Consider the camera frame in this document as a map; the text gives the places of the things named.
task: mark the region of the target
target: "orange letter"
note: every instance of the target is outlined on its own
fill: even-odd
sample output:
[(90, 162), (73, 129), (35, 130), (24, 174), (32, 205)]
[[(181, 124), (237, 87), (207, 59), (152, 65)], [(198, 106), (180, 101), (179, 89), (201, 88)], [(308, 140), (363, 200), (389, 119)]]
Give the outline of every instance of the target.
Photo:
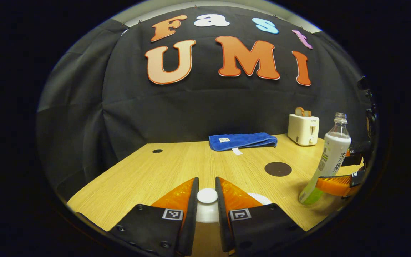
[(296, 57), (298, 75), (296, 78), (297, 83), (310, 86), (309, 71), (307, 70), (307, 57), (297, 51), (292, 51), (294, 57)]
[(145, 53), (147, 60), (148, 78), (157, 84), (169, 84), (182, 80), (191, 71), (191, 47), (196, 44), (195, 40), (185, 40), (174, 44), (178, 49), (178, 67), (174, 71), (165, 71), (163, 68), (163, 57), (168, 47), (161, 46)]
[(155, 28), (155, 36), (152, 37), (151, 41), (155, 42), (158, 39), (163, 39), (174, 34), (176, 31), (170, 30), (170, 28), (180, 27), (180, 20), (185, 20), (186, 18), (186, 15), (180, 15), (153, 25), (152, 27)]
[(233, 36), (219, 36), (215, 41), (223, 47), (223, 68), (218, 73), (225, 77), (237, 77), (241, 70), (236, 67), (237, 59), (248, 76), (253, 74), (259, 61), (259, 70), (256, 74), (260, 78), (278, 80), (280, 74), (275, 68), (274, 45), (258, 40), (249, 51), (242, 42)]

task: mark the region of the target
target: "screw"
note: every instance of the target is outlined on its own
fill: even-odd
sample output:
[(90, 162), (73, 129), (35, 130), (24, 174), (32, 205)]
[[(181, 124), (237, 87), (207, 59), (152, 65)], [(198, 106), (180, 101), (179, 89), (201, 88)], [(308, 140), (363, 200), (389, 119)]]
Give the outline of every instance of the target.
[(161, 241), (161, 247), (163, 247), (163, 248), (169, 248), (169, 247), (171, 247), (171, 244), (169, 244), (169, 243), (166, 242), (166, 241)]

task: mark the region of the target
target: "blue letter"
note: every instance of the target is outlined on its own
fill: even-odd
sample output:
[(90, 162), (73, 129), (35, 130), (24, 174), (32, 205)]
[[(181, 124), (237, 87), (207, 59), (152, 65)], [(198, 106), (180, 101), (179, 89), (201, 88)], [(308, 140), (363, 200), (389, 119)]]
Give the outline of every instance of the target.
[(256, 23), (256, 27), (262, 31), (269, 32), (272, 34), (278, 34), (279, 30), (275, 27), (275, 24), (259, 18), (253, 18), (252, 21)]

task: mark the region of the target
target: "black backdrop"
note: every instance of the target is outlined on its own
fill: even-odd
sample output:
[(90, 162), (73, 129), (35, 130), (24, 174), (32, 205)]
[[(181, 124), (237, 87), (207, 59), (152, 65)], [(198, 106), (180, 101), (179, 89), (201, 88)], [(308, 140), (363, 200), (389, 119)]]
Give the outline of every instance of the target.
[[(285, 255), (411, 256), (411, 2), (283, 5), (327, 31), (368, 75), (382, 132), (360, 194)], [(53, 193), (36, 148), (36, 110), (48, 74), (72, 42), (128, 3), (85, 6), (0, 1), (0, 256), (113, 255)]]
[[(223, 15), (230, 25), (195, 26), (196, 17), (204, 14)], [(153, 24), (179, 15), (188, 18), (173, 35), (150, 42)], [(252, 18), (272, 21), (279, 33), (261, 31)], [(126, 29), (108, 20), (83, 36), (55, 66), (41, 95), (40, 156), (65, 199), (145, 143), (205, 141), (224, 133), (287, 133), (288, 115), (298, 106), (320, 118), (320, 138), (333, 126), (334, 113), (344, 112), (353, 141), (368, 139), (365, 109), (370, 104), (356, 87), (362, 72), (324, 32), (310, 34), (273, 16), (225, 6), (176, 10), (121, 36)], [(301, 31), (313, 49), (292, 30)], [(247, 49), (257, 40), (272, 43), (280, 79), (244, 72), (220, 76), (223, 52), (217, 36), (237, 37)], [(187, 39), (196, 40), (190, 74), (172, 84), (152, 83), (144, 54), (167, 46), (164, 69), (175, 70), (178, 51), (173, 45)], [(307, 56), (311, 86), (296, 82), (293, 50)]]

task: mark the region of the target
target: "black fabric curtain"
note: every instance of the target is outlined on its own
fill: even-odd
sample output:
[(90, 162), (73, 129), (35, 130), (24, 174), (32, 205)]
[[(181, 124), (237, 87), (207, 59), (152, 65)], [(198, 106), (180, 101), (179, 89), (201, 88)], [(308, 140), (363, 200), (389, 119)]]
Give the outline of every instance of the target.
[[(195, 26), (196, 17), (204, 14), (223, 15), (230, 25)], [(150, 42), (154, 24), (179, 15), (188, 18), (171, 28), (175, 34)], [(271, 21), (279, 33), (259, 30), (253, 18)], [(126, 29), (108, 20), (86, 34), (55, 66), (41, 96), (39, 152), (52, 186), (66, 200), (146, 143), (206, 141), (222, 133), (287, 133), (288, 115), (296, 107), (320, 118), (320, 138), (333, 126), (334, 113), (344, 112), (353, 142), (367, 140), (365, 109), (370, 103), (356, 87), (362, 73), (323, 32), (310, 34), (273, 16), (224, 6), (176, 10), (123, 34)], [(306, 36), (313, 49), (292, 30)], [(218, 36), (235, 36), (249, 50), (257, 40), (275, 45), (280, 79), (262, 79), (256, 72), (220, 76)], [(167, 46), (163, 67), (173, 71), (178, 66), (173, 45), (188, 39), (196, 40), (190, 74), (173, 84), (152, 83), (144, 54)], [(308, 57), (311, 86), (296, 82), (293, 50)]]

